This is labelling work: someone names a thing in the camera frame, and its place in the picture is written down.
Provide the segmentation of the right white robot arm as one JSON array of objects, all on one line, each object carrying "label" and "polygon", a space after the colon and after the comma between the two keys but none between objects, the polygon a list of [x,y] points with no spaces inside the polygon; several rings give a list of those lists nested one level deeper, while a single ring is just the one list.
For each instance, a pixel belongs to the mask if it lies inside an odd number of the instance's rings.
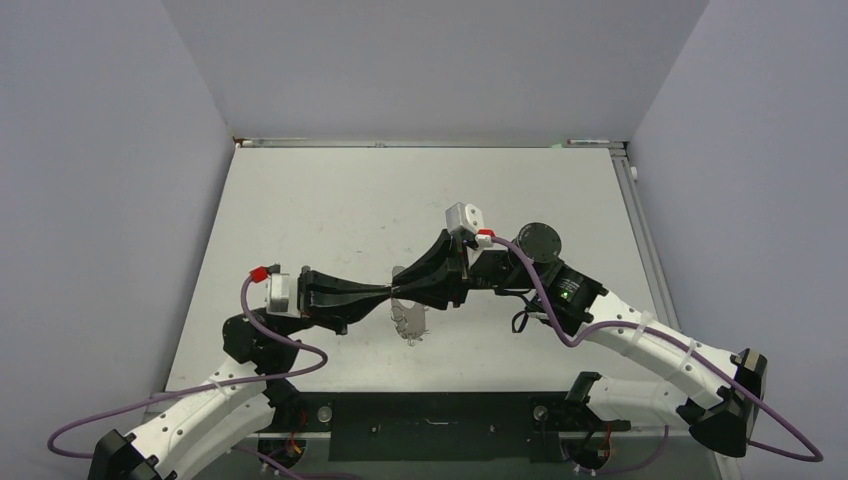
[{"label": "right white robot arm", "polygon": [[532,290],[527,310],[555,323],[574,345],[603,346],[657,375],[643,382],[582,373],[565,401],[579,428],[600,421],[685,428],[704,447],[743,457],[760,411],[767,358],[746,348],[733,353],[701,343],[628,305],[600,282],[569,267],[549,225],[533,222],[510,243],[492,233],[444,230],[415,263],[394,273],[394,297],[445,310],[471,290],[505,294]]}]

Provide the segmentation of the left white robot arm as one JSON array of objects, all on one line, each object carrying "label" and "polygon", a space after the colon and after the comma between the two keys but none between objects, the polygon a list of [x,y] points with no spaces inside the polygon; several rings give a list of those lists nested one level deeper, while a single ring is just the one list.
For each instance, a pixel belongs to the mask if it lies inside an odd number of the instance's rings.
[{"label": "left white robot arm", "polygon": [[327,365],[318,347],[293,339],[311,327],[343,333],[391,297],[389,285],[364,284],[305,268],[251,271],[239,292],[242,312],[223,328],[225,357],[200,385],[167,395],[171,406],[126,433],[96,444],[90,479],[192,479],[245,437],[283,430],[284,450],[311,425],[295,377]]}]

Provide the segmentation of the large silver keyring with keys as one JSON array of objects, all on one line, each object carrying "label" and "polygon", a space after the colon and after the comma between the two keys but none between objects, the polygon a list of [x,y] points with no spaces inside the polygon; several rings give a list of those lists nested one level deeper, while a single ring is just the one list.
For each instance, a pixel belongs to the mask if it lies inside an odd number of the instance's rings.
[{"label": "large silver keyring with keys", "polygon": [[410,347],[422,342],[429,334],[426,324],[427,310],[425,305],[411,300],[395,297],[390,299],[390,318],[395,324],[397,334]]}]

